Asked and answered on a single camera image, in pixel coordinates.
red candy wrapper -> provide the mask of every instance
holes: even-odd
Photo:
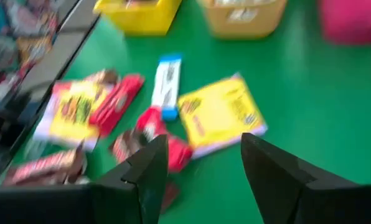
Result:
[[[63,184],[65,179],[68,179],[70,183],[75,183],[84,173],[85,166],[85,155],[79,148],[60,151],[18,167],[10,167],[3,184]]]
[[[110,151],[120,164],[139,151],[142,146],[140,134],[134,130],[127,130],[116,138],[115,142],[110,147]]]
[[[190,161],[192,148],[183,140],[173,136],[166,130],[159,108],[148,108],[138,119],[136,130],[142,131],[148,141],[160,134],[167,135],[169,145],[169,171],[180,172]]]
[[[104,102],[90,116],[89,123],[100,129],[102,136],[107,136],[128,109],[133,98],[143,86],[141,75],[127,75],[116,84]]]

white candy bar wrapper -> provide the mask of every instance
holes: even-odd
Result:
[[[152,106],[162,108],[162,118],[172,121],[177,118],[177,97],[179,94],[181,57],[178,55],[161,58],[155,75]]]

basket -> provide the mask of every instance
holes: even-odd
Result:
[[[166,35],[182,0],[158,0],[126,8],[119,0],[98,0],[101,12],[126,35]]]
[[[199,0],[213,34],[225,39],[258,39],[278,26],[287,0],[261,0],[255,4],[215,5],[215,0]]]

chocolate bar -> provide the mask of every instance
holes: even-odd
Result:
[[[78,149],[60,151],[51,156],[11,167],[4,185],[63,184],[66,179],[75,183],[84,173],[85,155]]]
[[[127,75],[114,86],[104,102],[91,114],[89,123],[98,126],[100,134],[107,136],[129,107],[143,86],[141,75]]]
[[[165,121],[177,118],[177,96],[179,93],[181,57],[178,55],[161,58],[155,74],[152,106],[162,108]]]
[[[104,69],[86,77],[85,80],[102,84],[116,84],[119,81],[119,76],[115,70]]]
[[[143,141],[142,135],[142,133],[136,130],[127,130],[116,138],[109,149],[119,164],[127,160],[128,157],[146,144],[146,141]]]

brown candy wrapper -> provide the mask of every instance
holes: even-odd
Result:
[[[17,46],[21,55],[23,65],[35,64],[52,48],[52,38],[49,36],[17,39]]]
[[[128,157],[139,151],[144,145],[143,134],[135,130],[127,130],[111,145],[110,150],[118,163],[127,160]]]
[[[119,82],[119,75],[115,70],[102,70],[85,78],[87,81],[101,84],[116,84]]]
[[[10,167],[3,185],[51,185],[75,183],[85,168],[84,152],[60,151],[18,167]]]

